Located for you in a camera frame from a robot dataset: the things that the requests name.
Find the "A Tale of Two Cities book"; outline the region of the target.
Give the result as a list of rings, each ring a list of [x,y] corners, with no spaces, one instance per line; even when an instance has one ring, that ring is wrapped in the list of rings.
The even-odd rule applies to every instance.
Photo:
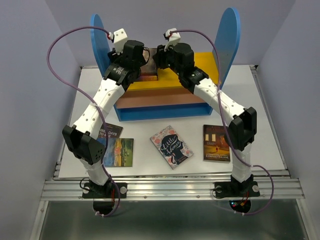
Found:
[[[143,50],[143,57],[146,61],[146,64],[140,68],[142,76],[157,76],[158,69],[156,63],[153,59],[153,56],[157,53],[157,48],[148,48],[145,47]]]

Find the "Jane Eyre blue book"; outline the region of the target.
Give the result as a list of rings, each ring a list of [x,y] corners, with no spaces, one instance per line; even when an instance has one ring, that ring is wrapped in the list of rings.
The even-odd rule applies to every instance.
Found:
[[[137,82],[153,82],[158,81],[157,75],[140,75],[139,78],[136,80]]]

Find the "Little Women book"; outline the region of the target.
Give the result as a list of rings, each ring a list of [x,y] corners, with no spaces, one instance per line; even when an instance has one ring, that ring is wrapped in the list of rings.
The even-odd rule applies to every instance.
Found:
[[[194,155],[171,125],[152,135],[150,140],[172,170]]]

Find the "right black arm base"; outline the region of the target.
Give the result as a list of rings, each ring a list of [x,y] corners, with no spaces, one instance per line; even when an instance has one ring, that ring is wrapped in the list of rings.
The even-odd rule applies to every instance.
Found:
[[[216,199],[231,198],[229,205],[233,211],[248,214],[251,209],[250,198],[257,198],[260,189],[256,181],[238,183],[237,181],[220,181],[213,183],[212,196]]]

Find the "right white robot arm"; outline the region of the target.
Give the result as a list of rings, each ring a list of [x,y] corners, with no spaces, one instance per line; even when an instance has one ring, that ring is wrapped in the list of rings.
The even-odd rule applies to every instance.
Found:
[[[257,133],[257,111],[246,108],[227,96],[209,75],[195,65],[194,51],[187,43],[159,45],[153,60],[158,69],[171,69],[180,84],[219,113],[226,142],[232,150],[231,192],[242,195],[252,175],[251,144]]]

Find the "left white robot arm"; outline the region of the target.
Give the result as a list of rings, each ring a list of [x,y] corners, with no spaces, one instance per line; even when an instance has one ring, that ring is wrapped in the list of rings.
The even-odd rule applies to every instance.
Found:
[[[82,162],[89,179],[95,184],[95,193],[100,197],[111,193],[111,184],[108,182],[111,178],[103,165],[108,145],[99,142],[98,136],[101,128],[106,127],[105,118],[110,110],[130,84],[139,78],[141,67],[147,63],[144,50],[144,43],[127,40],[120,55],[116,55],[114,50],[109,52],[110,65],[91,103],[72,126],[66,125],[62,130],[68,150]]]

